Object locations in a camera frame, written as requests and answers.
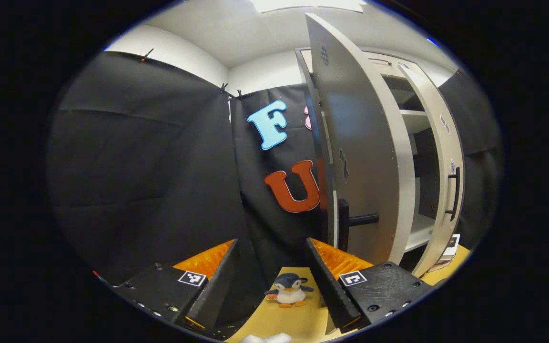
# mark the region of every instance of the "white cabinet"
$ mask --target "white cabinet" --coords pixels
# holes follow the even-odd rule
[[[327,192],[344,198],[351,216],[380,217],[349,228],[348,252],[399,263],[427,244],[413,271],[420,276],[444,251],[463,196],[463,156],[448,107],[416,63],[361,51],[323,19],[306,17],[311,48],[300,52],[322,103],[315,108],[327,137]],[[420,169],[430,170],[420,176]],[[327,213],[337,216],[335,208]]]

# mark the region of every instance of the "stuffed penguin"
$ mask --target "stuffed penguin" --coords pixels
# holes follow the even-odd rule
[[[296,307],[302,306],[306,304],[306,293],[314,291],[311,287],[302,286],[307,281],[307,278],[301,278],[294,273],[284,273],[274,279],[276,289],[264,294],[276,294],[276,301],[279,302],[281,308],[290,308],[292,304],[295,304]]]

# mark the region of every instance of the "foam letter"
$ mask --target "foam letter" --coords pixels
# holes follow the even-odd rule
[[[284,171],[275,171],[264,178],[264,183],[270,186],[279,206],[287,212],[299,213],[310,211],[319,204],[319,188],[311,172],[312,161],[300,161],[292,166],[292,173],[298,174],[306,190],[306,199],[299,202],[292,197],[287,187]]]
[[[275,125],[279,125],[280,128],[287,126],[287,121],[280,112],[284,109],[287,109],[285,102],[276,100],[272,104],[247,117],[247,121],[253,122],[257,128],[257,132],[262,136],[262,149],[268,150],[282,141],[285,141],[287,138],[285,132],[279,132],[275,128]],[[268,113],[271,111],[273,113],[272,119],[268,116]]]

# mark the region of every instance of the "clothespin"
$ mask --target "clothespin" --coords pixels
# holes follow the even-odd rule
[[[145,56],[141,59],[141,61],[139,61],[139,63],[141,63],[142,61],[145,61],[145,59],[148,58],[148,55],[150,54],[150,52],[145,54]]]

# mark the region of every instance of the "cabinet door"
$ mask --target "cabinet door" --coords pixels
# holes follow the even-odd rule
[[[463,155],[455,123],[440,91],[418,66],[398,65],[398,68],[425,107],[440,163],[440,201],[436,222],[425,252],[412,271],[415,276],[421,276],[442,256],[459,220],[464,186]]]
[[[348,252],[372,263],[399,263],[415,202],[414,163],[404,121],[366,55],[322,18],[307,13],[306,20],[312,76],[322,103],[316,117],[328,138],[323,159],[333,165],[326,191],[348,202],[351,217],[379,214],[377,223],[349,228]],[[335,209],[327,213],[337,216]]]

